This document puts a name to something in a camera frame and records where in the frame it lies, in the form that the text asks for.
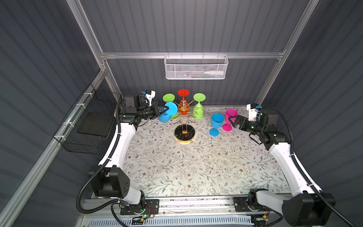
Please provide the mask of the pink wine glass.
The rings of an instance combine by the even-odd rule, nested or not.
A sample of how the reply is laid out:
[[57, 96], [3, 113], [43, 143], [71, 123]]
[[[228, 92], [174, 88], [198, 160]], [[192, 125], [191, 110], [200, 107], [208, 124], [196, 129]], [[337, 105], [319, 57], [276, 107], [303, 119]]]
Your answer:
[[238, 115], [238, 111], [235, 109], [228, 109], [226, 110], [226, 115], [225, 115], [225, 121], [226, 123], [222, 126], [224, 131], [231, 131], [232, 130], [232, 125], [231, 125], [231, 121], [229, 120], [230, 117], [232, 116], [237, 116]]

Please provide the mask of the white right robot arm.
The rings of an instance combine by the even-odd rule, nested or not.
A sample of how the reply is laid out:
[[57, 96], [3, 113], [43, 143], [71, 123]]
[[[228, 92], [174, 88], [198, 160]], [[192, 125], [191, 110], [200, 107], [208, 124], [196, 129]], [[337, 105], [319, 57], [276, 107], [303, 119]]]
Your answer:
[[277, 116], [269, 117], [261, 107], [247, 108], [248, 117], [228, 117], [234, 128], [258, 136], [275, 158], [288, 182], [291, 198], [268, 189], [251, 189], [246, 200], [252, 211], [267, 208], [279, 214], [293, 227], [324, 226], [336, 202], [332, 194], [324, 193], [308, 175], [292, 149], [292, 142], [283, 132], [277, 131]]

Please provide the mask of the blue wine glass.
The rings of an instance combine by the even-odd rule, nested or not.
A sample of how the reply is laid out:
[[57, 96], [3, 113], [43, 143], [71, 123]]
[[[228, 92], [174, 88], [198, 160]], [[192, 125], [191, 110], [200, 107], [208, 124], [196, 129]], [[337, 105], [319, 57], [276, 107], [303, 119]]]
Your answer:
[[169, 116], [159, 116], [158, 120], [162, 123], [167, 123], [171, 119], [172, 115], [176, 114], [177, 112], [177, 106], [173, 102], [168, 102], [165, 105], [169, 107], [169, 111], [167, 112]]
[[211, 126], [209, 133], [211, 136], [216, 137], [219, 135], [219, 128], [222, 126], [224, 122], [224, 116], [222, 114], [213, 114], [211, 118]]

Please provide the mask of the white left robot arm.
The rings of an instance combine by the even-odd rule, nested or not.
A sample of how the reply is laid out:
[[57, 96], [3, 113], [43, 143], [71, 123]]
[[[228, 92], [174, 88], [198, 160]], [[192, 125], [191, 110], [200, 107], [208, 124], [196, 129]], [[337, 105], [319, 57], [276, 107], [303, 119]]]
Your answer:
[[123, 165], [131, 139], [141, 120], [153, 120], [175, 114], [178, 107], [168, 102], [161, 105], [151, 102], [145, 95], [134, 96], [134, 107], [126, 107], [122, 99], [116, 106], [116, 128], [110, 147], [99, 162], [98, 167], [90, 169], [90, 185], [95, 196], [117, 198], [130, 205], [143, 205], [145, 196], [141, 190], [130, 185], [130, 179], [123, 171]]

